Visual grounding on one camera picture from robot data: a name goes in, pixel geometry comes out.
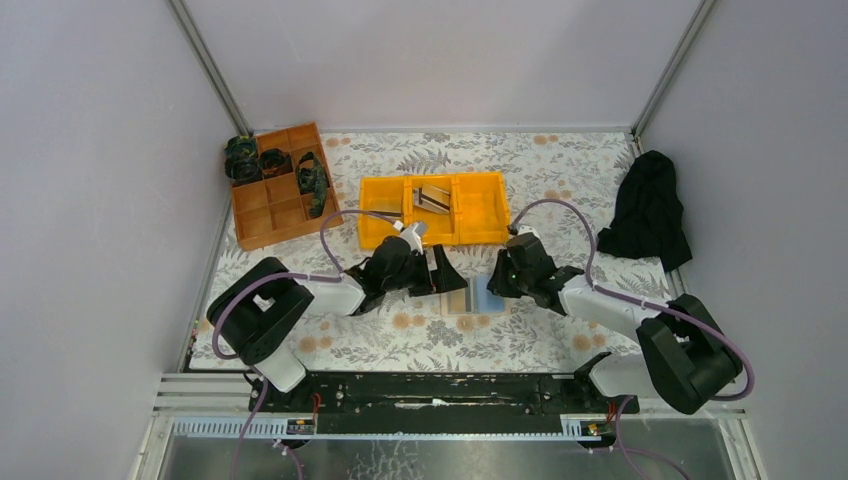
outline table surface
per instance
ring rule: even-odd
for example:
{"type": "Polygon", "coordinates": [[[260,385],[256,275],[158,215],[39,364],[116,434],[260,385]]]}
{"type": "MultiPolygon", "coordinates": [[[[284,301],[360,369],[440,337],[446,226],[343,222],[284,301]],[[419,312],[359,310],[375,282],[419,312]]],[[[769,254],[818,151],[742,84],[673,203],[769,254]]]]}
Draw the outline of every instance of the table surface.
{"type": "MultiPolygon", "coordinates": [[[[339,206],[357,208],[362,177],[500,171],[512,215],[539,198],[573,203],[597,231],[613,218],[618,186],[633,158],[623,133],[352,133],[322,135],[339,206]]],[[[368,252],[359,248],[356,216],[327,231],[345,267],[368,252]]],[[[589,244],[579,220],[559,205],[540,205],[522,220],[534,226],[557,265],[582,267],[589,244]]],[[[497,245],[447,247],[464,276],[491,273],[497,245]]],[[[251,252],[236,242],[232,214],[211,281],[209,303],[267,256],[295,272],[334,274],[318,234],[251,252]]],[[[630,260],[600,254],[593,274],[638,295],[669,298],[658,258],[630,260]]],[[[289,347],[311,370],[572,372],[602,351],[639,346],[591,318],[562,317],[529,299],[512,301],[504,315],[443,316],[439,296],[387,295],[360,317],[304,316],[289,347]]],[[[238,359],[215,357],[212,326],[196,321],[190,370],[243,370],[238,359]]],[[[222,349],[230,352],[222,339],[222,349]]]]}

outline camouflage fabric item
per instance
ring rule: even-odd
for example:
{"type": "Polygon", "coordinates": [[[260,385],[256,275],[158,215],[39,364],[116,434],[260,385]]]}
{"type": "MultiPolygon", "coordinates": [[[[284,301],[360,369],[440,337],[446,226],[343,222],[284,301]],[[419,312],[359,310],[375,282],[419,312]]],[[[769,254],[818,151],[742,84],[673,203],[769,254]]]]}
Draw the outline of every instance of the camouflage fabric item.
{"type": "Polygon", "coordinates": [[[224,154],[226,154],[227,159],[238,157],[256,158],[259,155],[256,139],[252,135],[237,135],[227,142],[227,146],[224,147],[224,154]]]}
{"type": "Polygon", "coordinates": [[[301,157],[297,165],[297,186],[300,188],[300,194],[305,195],[312,193],[312,207],[309,208],[309,216],[318,218],[324,213],[324,204],[327,202],[327,189],[329,188],[329,180],[327,180],[327,172],[324,171],[324,166],[321,165],[315,158],[315,154],[307,152],[301,157]],[[303,162],[312,160],[313,167],[303,167],[303,162]]]}
{"type": "Polygon", "coordinates": [[[236,187],[262,180],[262,170],[252,157],[227,158],[224,162],[224,173],[236,187]]]}

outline gray wall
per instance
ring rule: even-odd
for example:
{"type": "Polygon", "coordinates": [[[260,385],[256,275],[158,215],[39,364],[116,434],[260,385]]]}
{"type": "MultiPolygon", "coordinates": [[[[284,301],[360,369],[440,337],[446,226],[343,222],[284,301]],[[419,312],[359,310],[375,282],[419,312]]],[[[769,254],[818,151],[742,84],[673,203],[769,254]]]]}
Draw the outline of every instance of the gray wall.
{"type": "Polygon", "coordinates": [[[698,0],[186,3],[254,128],[551,129],[636,121],[698,0]]]}
{"type": "Polygon", "coordinates": [[[164,1],[3,2],[0,45],[0,478],[124,478],[233,128],[164,1]]]}
{"type": "Polygon", "coordinates": [[[751,357],[772,479],[848,478],[848,3],[726,0],[646,149],[678,167],[691,289],[751,357]]]}

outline wooden compartment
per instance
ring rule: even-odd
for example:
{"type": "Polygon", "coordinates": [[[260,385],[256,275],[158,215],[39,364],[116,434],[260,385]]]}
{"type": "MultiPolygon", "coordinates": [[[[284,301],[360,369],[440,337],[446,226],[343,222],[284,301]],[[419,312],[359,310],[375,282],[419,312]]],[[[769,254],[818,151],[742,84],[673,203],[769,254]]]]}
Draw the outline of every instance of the wooden compartment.
{"type": "MultiPolygon", "coordinates": [[[[291,155],[291,147],[289,146],[288,134],[285,130],[279,130],[276,132],[269,132],[264,133],[262,135],[258,135],[256,137],[256,146],[260,154],[265,150],[279,148],[283,153],[291,155]]],[[[265,166],[262,165],[262,177],[266,179],[285,175],[287,173],[292,173],[293,171],[294,170],[292,169],[291,163],[279,166],[277,168],[265,168],[265,166]]]]}
{"type": "MultiPolygon", "coordinates": [[[[255,250],[317,232],[328,215],[339,211],[339,204],[332,188],[330,169],[327,167],[316,125],[309,123],[257,135],[256,143],[260,154],[271,148],[279,148],[291,154],[295,168],[306,152],[313,152],[315,159],[321,162],[327,172],[331,187],[327,192],[323,213],[314,219],[309,217],[313,195],[301,195],[294,172],[273,172],[277,176],[268,175],[262,181],[232,187],[233,214],[239,246],[244,250],[255,250]]],[[[304,162],[304,166],[311,166],[311,162],[304,162]]],[[[342,218],[336,217],[330,221],[328,227],[341,223],[342,218]]]]}

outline black cloth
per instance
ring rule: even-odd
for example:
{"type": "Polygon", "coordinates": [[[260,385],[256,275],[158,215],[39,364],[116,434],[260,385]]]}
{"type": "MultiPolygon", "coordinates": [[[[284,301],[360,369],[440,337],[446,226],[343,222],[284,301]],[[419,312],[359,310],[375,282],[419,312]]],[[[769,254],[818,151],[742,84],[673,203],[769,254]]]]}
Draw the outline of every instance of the black cloth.
{"type": "Polygon", "coordinates": [[[615,218],[598,234],[598,250],[616,257],[660,257],[670,272],[692,259],[683,234],[674,164],[651,150],[633,162],[618,187],[615,218]]]}

